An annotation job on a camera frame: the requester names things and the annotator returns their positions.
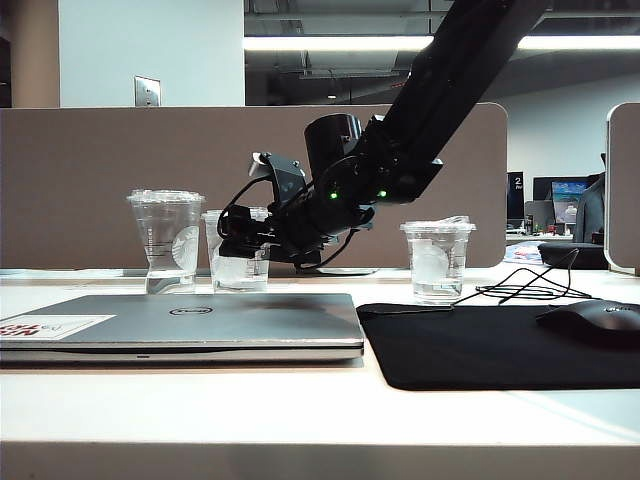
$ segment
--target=office background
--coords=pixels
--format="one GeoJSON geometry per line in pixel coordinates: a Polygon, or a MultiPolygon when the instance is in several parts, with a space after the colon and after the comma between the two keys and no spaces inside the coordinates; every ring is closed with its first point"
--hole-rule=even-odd
{"type": "MultiPolygon", "coordinates": [[[[18,108],[132,106],[133,76],[143,75],[161,80],[163,106],[391,103],[411,52],[245,53],[242,38],[428,34],[450,5],[9,0],[0,7],[0,82],[8,84],[0,89],[10,88],[18,108]]],[[[534,34],[632,35],[640,28],[638,0],[557,0],[552,9],[555,17],[534,34]]],[[[535,176],[602,170],[607,112],[640,100],[638,60],[637,50],[514,55],[483,100],[508,112],[508,169],[525,172],[525,200],[535,176]]]]}

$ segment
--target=plastic cup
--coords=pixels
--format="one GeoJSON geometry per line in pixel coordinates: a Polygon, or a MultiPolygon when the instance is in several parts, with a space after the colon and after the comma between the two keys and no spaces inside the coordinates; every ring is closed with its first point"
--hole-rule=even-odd
{"type": "MultiPolygon", "coordinates": [[[[250,207],[251,218],[264,220],[269,212],[264,207],[250,207]]],[[[207,232],[207,250],[214,291],[254,291],[267,289],[269,279],[269,251],[265,246],[254,258],[223,257],[220,255],[222,239],[218,235],[218,219],[222,210],[209,210],[202,214],[207,232]]]]}
{"type": "Polygon", "coordinates": [[[195,291],[204,197],[176,190],[134,190],[127,200],[149,262],[147,293],[195,291]]]}
{"type": "Polygon", "coordinates": [[[409,242],[411,283],[425,303],[448,304],[460,298],[469,235],[476,227],[468,217],[400,225],[409,242]]]}

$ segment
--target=white desk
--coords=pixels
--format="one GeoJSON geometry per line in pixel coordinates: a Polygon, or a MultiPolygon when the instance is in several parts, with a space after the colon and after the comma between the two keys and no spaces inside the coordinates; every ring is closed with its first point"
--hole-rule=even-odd
{"type": "MultiPolygon", "coordinates": [[[[468,270],[464,294],[514,268],[468,270]]],[[[3,317],[86,294],[143,292],[142,278],[99,272],[29,277],[1,279],[3,317]]],[[[640,278],[624,274],[578,271],[573,286],[640,299],[640,278]]],[[[349,292],[356,305],[412,301],[406,271],[273,279],[269,289],[349,292]]],[[[211,292],[207,279],[197,291],[211,292]]],[[[338,366],[4,370],[0,388],[6,479],[640,475],[640,390],[400,391],[368,344],[361,361],[338,366]]]]}

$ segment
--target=fluorescent light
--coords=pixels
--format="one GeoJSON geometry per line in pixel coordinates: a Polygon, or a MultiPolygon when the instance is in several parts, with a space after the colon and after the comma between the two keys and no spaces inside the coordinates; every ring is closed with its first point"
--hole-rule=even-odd
{"type": "Polygon", "coordinates": [[[431,36],[402,37],[245,37],[244,49],[257,52],[374,52],[418,51],[433,41],[431,36]]]}
{"type": "MultiPolygon", "coordinates": [[[[244,49],[254,52],[380,52],[419,51],[433,41],[432,36],[395,37],[245,37],[244,49]]],[[[640,35],[542,36],[524,37],[524,50],[640,50],[640,35]]]]}
{"type": "Polygon", "coordinates": [[[523,50],[638,50],[640,35],[538,36],[524,37],[523,50]]]}

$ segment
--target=robotic arm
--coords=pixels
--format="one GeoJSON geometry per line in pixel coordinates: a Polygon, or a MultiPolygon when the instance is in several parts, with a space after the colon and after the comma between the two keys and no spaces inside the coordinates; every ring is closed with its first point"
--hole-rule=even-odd
{"type": "Polygon", "coordinates": [[[442,168],[436,155],[536,24],[547,0],[456,0],[433,42],[384,118],[364,131],[352,115],[321,117],[305,130],[312,181],[299,163],[256,153],[254,179],[225,208],[221,255],[253,257],[265,243],[270,259],[320,265],[337,235],[370,228],[376,203],[409,203],[442,168]],[[272,183],[271,215],[259,222],[237,205],[252,184],[272,183]]]}

